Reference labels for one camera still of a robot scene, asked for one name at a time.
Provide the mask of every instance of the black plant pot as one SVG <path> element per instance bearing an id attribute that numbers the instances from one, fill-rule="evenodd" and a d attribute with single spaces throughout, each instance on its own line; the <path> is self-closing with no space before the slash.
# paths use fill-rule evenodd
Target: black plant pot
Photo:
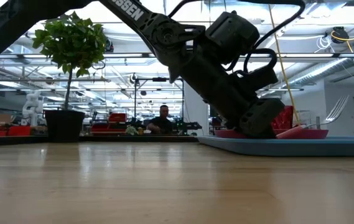
<path id="1" fill-rule="evenodd" d="M 50 142 L 77 142 L 85 114 L 79 111 L 45 111 Z"/>

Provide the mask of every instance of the green leaves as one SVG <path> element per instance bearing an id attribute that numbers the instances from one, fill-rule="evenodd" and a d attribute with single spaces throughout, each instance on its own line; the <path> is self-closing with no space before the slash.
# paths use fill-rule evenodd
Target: green leaves
<path id="1" fill-rule="evenodd" d="M 78 77 L 83 76 L 83 75 L 86 75 L 86 74 L 89 75 L 90 72 L 89 72 L 87 69 L 85 69 L 85 68 L 81 68 L 81 69 L 79 69 L 79 70 L 77 71 L 76 77 L 78 78 Z"/>
<path id="2" fill-rule="evenodd" d="M 48 20 L 44 30 L 36 30 L 33 48 L 38 49 L 62 68 L 63 73 L 79 68 L 76 76 L 89 75 L 93 63 L 104 60 L 107 37 L 101 24 L 80 19 L 76 12 Z"/>
<path id="3" fill-rule="evenodd" d="M 69 72 L 69 66 L 67 64 L 62 65 L 62 71 L 64 72 L 64 74 Z"/>

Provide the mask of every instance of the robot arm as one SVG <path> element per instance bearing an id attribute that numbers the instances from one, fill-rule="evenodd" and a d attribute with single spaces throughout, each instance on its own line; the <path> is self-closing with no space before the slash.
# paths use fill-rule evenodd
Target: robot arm
<path id="1" fill-rule="evenodd" d="M 274 4 L 273 0 L 263 2 Z M 50 19 L 69 9 L 86 6 L 91 0 L 8 0 L 0 8 L 0 53 L 36 22 Z M 236 12 L 224 12 L 207 30 L 204 26 L 180 24 L 170 17 L 151 12 L 139 0 L 100 0 L 132 28 L 157 57 L 168 66 L 170 82 L 181 76 L 206 103 L 211 104 L 235 128 L 251 138 L 275 138 L 271 121 L 283 109 L 280 100 L 259 99 L 256 90 L 277 82 L 273 66 L 276 54 L 253 46 L 257 28 Z M 187 42 L 193 41 L 193 50 Z M 222 64 L 236 63 L 240 55 L 262 53 L 271 56 L 269 65 L 251 73 L 229 75 Z"/>

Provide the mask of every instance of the desk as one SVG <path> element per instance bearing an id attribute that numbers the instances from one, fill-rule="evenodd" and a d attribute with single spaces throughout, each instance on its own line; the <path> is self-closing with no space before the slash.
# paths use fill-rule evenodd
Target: desk
<path id="1" fill-rule="evenodd" d="M 354 158 L 197 143 L 0 146 L 0 223 L 354 223 Z"/>

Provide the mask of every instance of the black cable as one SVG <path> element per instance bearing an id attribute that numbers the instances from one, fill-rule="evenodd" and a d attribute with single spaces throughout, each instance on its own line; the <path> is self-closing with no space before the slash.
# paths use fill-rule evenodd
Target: black cable
<path id="1" fill-rule="evenodd" d="M 170 14 L 168 15 L 170 18 L 173 17 L 175 15 L 175 13 L 178 12 L 178 10 L 180 10 L 182 8 L 182 6 L 184 6 L 187 3 L 190 2 L 195 2 L 195 1 L 202 1 L 202 0 L 182 0 L 181 2 L 178 3 L 178 5 L 170 12 Z"/>
<path id="2" fill-rule="evenodd" d="M 269 63 L 267 65 L 265 65 L 266 67 L 270 67 L 273 68 L 276 65 L 277 62 L 277 55 L 275 53 L 275 51 L 273 51 L 272 49 L 256 49 L 253 50 L 253 53 L 255 54 L 269 54 L 271 61 L 269 61 Z M 243 72 L 242 70 L 237 70 L 235 72 L 233 72 L 234 74 L 240 74 L 240 75 L 245 75 L 247 73 Z"/>
<path id="3" fill-rule="evenodd" d="M 189 2 L 194 2 L 194 1 L 201 1 L 201 0 L 182 0 L 173 10 L 172 12 L 169 14 L 169 17 L 172 17 L 175 15 L 175 13 L 178 12 L 179 9 L 181 9 L 182 6 L 184 6 L 185 4 L 189 3 Z M 241 2 L 251 2 L 251 3 L 256 3 L 256 4 L 288 4 L 288 5 L 295 5 L 295 6 L 299 6 L 300 9 L 290 18 L 286 19 L 285 21 L 283 21 L 282 23 L 280 23 L 278 26 L 276 26 L 275 28 L 273 28 L 272 30 L 270 30 L 268 33 L 266 33 L 264 36 L 262 36 L 253 46 L 253 50 L 257 49 L 257 47 L 264 42 L 268 37 L 270 37 L 271 35 L 273 35 L 273 33 L 275 33 L 276 31 L 278 31 L 280 28 L 288 25 L 290 22 L 292 22 L 294 19 L 296 19 L 297 17 L 299 17 L 301 15 L 301 13 L 305 10 L 305 2 L 303 0 L 238 0 Z M 244 64 L 244 71 L 248 72 L 247 69 L 247 64 L 248 61 L 250 59 L 250 56 L 253 52 L 248 52 L 246 59 L 245 59 L 245 64 Z M 226 71 L 230 71 L 232 70 L 236 64 L 238 63 L 239 57 L 235 58 L 230 66 L 226 69 Z"/>
<path id="4" fill-rule="evenodd" d="M 264 42 L 268 37 L 273 35 L 276 31 L 278 31 L 280 28 L 288 25 L 290 22 L 292 22 L 294 19 L 299 17 L 301 13 L 305 10 L 305 2 L 303 0 L 244 0 L 245 2 L 252 2 L 252 3 L 261 3 L 261 4 L 290 4 L 290 5 L 296 5 L 299 6 L 300 9 L 290 18 L 286 19 L 282 23 L 280 23 L 278 26 L 270 30 L 268 33 L 266 33 L 262 38 L 260 38 L 256 44 L 253 46 L 253 49 L 256 49 L 262 42 Z M 248 72 L 247 69 L 247 64 L 249 62 L 250 56 L 252 52 L 248 52 L 246 59 L 245 59 L 245 64 L 243 65 L 243 70 L 245 72 Z"/>

